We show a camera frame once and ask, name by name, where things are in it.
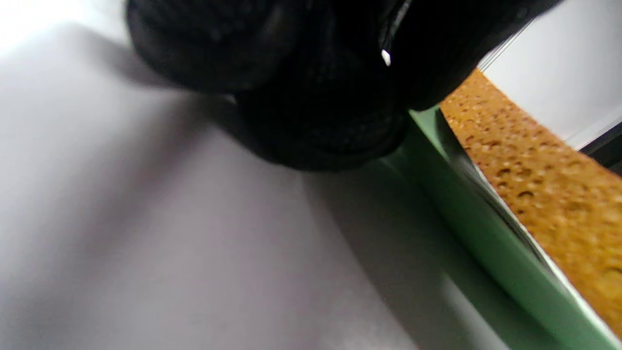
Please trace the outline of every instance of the black object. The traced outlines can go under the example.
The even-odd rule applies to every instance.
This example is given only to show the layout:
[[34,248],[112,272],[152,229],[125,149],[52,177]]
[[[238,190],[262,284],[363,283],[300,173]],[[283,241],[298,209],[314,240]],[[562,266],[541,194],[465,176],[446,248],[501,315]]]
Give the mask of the black object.
[[622,176],[622,123],[587,144],[581,152]]
[[154,70],[200,92],[234,93],[232,124],[243,126],[248,148],[321,171],[395,150],[407,108],[441,101],[489,50],[558,2],[129,0],[127,20]]
[[391,70],[400,101],[441,102],[489,51],[561,0],[413,0],[395,35]]

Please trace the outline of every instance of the green tray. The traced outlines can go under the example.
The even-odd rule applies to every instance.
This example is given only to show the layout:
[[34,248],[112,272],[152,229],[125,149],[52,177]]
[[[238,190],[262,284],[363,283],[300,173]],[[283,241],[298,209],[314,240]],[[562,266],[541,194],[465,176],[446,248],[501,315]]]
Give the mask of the green tray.
[[413,130],[388,163],[419,182],[473,256],[562,344],[622,349],[471,162],[440,109],[411,116]]

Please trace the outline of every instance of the white table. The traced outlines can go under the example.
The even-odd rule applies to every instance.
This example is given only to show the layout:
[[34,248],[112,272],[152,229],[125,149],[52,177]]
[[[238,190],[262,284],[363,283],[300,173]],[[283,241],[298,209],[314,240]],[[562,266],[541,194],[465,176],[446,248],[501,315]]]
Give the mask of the white table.
[[1,349],[560,349],[416,187],[267,164],[205,100],[76,24],[3,53]]

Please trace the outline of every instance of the white surface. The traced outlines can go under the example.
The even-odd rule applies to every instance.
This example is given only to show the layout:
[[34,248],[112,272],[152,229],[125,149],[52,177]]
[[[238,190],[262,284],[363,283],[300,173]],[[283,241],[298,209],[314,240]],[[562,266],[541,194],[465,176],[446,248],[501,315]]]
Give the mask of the white surface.
[[510,98],[581,148],[622,121],[622,1],[566,0],[486,70]]
[[156,85],[76,25],[0,57],[1,349],[559,349],[380,164],[267,164]]

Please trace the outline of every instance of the yellow sponge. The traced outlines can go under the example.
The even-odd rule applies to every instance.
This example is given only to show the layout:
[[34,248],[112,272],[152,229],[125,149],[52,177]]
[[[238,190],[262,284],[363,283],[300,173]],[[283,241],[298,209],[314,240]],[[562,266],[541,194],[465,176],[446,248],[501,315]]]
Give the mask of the yellow sponge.
[[499,195],[622,338],[622,178],[564,144],[479,70],[440,107]]

